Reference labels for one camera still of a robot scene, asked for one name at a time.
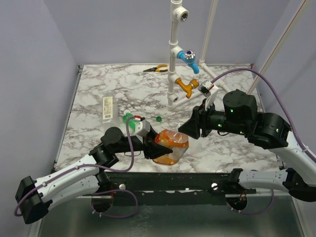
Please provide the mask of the orange label tea bottle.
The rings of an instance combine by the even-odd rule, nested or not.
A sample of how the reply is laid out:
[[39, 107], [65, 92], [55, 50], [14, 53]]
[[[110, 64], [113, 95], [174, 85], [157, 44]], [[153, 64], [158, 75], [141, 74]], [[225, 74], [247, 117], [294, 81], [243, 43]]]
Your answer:
[[172, 153], [153, 159], [153, 162], [161, 165], [175, 165], [189, 148], [188, 135], [173, 130], [161, 131], [155, 142], [172, 150]]

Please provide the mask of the green plastic bottle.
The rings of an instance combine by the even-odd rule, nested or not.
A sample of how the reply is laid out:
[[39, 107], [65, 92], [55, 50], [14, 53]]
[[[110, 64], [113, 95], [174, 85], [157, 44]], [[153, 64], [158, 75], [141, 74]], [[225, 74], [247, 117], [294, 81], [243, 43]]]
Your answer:
[[[126, 114], [126, 115], [124, 115], [123, 116], [123, 118], [122, 118], [122, 121], [123, 121], [123, 123], [127, 123], [127, 119], [128, 118], [130, 118], [130, 117], [133, 117], [133, 114]], [[132, 131], [135, 131], [135, 128], [136, 128], [136, 125], [138, 124], [138, 120], [137, 119], [130, 119], [129, 121], [128, 121], [128, 126], [129, 126], [129, 128], [132, 130]]]

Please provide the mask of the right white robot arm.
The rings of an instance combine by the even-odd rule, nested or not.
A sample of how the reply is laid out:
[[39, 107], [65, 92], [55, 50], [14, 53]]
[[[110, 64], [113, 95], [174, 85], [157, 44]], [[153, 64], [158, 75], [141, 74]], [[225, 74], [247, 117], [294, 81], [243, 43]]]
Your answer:
[[230, 192], [261, 188], [283, 191], [305, 202], [316, 200], [316, 157], [281, 116], [258, 112], [256, 106], [225, 106], [221, 112], [214, 106], [207, 109], [201, 105], [193, 108], [191, 117], [178, 130], [194, 139], [206, 137], [213, 130], [242, 135], [274, 154], [277, 171], [233, 169], [227, 181]]

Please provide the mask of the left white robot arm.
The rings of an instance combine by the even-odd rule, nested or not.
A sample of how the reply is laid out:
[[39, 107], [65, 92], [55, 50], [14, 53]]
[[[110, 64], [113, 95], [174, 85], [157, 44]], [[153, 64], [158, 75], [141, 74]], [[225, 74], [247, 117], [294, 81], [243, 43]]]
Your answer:
[[144, 153], [145, 158], [156, 159], [172, 153], [170, 148], [157, 144], [157, 133], [150, 131], [142, 138], [124, 135], [117, 127], [107, 129], [99, 145], [77, 162], [51, 173], [33, 179], [27, 176], [20, 181], [15, 194], [16, 217], [23, 217], [25, 224], [42, 219], [53, 207], [83, 195], [113, 195], [116, 190], [106, 171], [113, 171], [118, 162], [118, 153], [130, 153], [134, 162], [134, 152]]

